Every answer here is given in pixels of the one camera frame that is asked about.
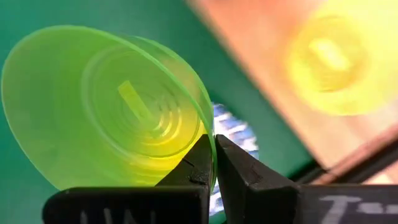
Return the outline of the green table mat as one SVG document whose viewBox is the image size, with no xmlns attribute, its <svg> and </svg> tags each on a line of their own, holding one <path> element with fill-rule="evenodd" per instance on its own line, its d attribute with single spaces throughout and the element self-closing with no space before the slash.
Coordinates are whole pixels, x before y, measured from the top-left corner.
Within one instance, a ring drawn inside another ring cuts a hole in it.
<svg viewBox="0 0 398 224">
<path fill-rule="evenodd" d="M 315 166 L 302 142 L 184 0 L 0 0 L 0 74 L 24 36 L 63 24 L 137 35 L 169 47 L 199 74 L 212 101 L 249 124 L 262 162 L 294 181 Z M 0 224 L 41 224 L 42 205 L 54 192 L 18 146 L 0 98 Z"/>
</svg>

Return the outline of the blue patterned paper bowl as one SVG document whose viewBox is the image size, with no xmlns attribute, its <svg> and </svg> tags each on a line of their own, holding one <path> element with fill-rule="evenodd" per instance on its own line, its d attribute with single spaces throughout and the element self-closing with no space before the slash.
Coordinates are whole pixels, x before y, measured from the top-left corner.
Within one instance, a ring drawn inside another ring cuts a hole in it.
<svg viewBox="0 0 398 224">
<path fill-rule="evenodd" d="M 226 136 L 252 157 L 259 159 L 257 138 L 248 123 L 236 118 L 224 105 L 219 103 L 213 103 L 213 113 L 214 133 Z M 210 217 L 214 217 L 223 210 L 220 187 L 218 180 L 216 180 L 213 192 L 210 195 Z"/>
</svg>

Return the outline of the wooden shelf board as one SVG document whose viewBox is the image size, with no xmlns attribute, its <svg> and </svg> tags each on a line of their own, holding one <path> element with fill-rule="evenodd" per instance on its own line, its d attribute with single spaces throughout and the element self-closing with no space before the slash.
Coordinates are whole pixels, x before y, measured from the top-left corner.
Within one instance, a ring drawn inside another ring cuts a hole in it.
<svg viewBox="0 0 398 224">
<path fill-rule="evenodd" d="M 284 47 L 322 0 L 187 0 L 324 168 L 341 174 L 398 138 L 398 101 L 360 116 L 328 116 L 283 79 Z"/>
</svg>

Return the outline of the green plastic bowl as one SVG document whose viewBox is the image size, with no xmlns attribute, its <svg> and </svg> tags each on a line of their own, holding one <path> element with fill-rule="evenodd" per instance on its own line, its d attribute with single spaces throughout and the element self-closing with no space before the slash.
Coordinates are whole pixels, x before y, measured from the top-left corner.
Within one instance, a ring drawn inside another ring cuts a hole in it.
<svg viewBox="0 0 398 224">
<path fill-rule="evenodd" d="M 199 141 L 216 164 L 213 108 L 194 69 L 150 39 L 51 26 L 13 46 L 2 106 L 56 188 L 154 186 Z"/>
</svg>

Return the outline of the yellow plastic bowl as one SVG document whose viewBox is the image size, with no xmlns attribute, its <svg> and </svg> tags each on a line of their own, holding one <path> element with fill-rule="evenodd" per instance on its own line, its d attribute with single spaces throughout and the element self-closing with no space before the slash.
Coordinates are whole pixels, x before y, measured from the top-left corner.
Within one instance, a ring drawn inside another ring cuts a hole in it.
<svg viewBox="0 0 398 224">
<path fill-rule="evenodd" d="M 398 0 L 325 0 L 290 43 L 296 94 L 333 116 L 366 114 L 398 98 Z"/>
</svg>

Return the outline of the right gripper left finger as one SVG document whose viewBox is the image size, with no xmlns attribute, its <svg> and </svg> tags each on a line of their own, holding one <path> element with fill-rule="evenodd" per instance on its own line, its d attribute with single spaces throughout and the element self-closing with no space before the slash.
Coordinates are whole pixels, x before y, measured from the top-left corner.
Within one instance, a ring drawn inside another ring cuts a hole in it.
<svg viewBox="0 0 398 224">
<path fill-rule="evenodd" d="M 213 178 L 203 135 L 153 187 L 75 187 L 51 196 L 44 224 L 208 224 Z"/>
</svg>

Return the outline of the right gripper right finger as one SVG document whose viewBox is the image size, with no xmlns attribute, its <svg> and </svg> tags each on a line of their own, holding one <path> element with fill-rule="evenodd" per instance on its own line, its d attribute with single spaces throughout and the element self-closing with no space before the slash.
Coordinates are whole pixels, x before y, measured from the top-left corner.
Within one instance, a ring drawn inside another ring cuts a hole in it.
<svg viewBox="0 0 398 224">
<path fill-rule="evenodd" d="M 398 224 L 398 185 L 300 185 L 215 138 L 228 224 Z"/>
</svg>

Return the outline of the black aluminium table frame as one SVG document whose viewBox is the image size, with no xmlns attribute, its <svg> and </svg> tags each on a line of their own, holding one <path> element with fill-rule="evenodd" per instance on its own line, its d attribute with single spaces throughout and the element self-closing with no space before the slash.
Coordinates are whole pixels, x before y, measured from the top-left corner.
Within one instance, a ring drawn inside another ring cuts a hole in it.
<svg viewBox="0 0 398 224">
<path fill-rule="evenodd" d="M 300 184 L 398 184 L 398 141 L 366 152 L 359 159 L 344 159 L 331 169 L 313 161 L 290 180 Z"/>
</svg>

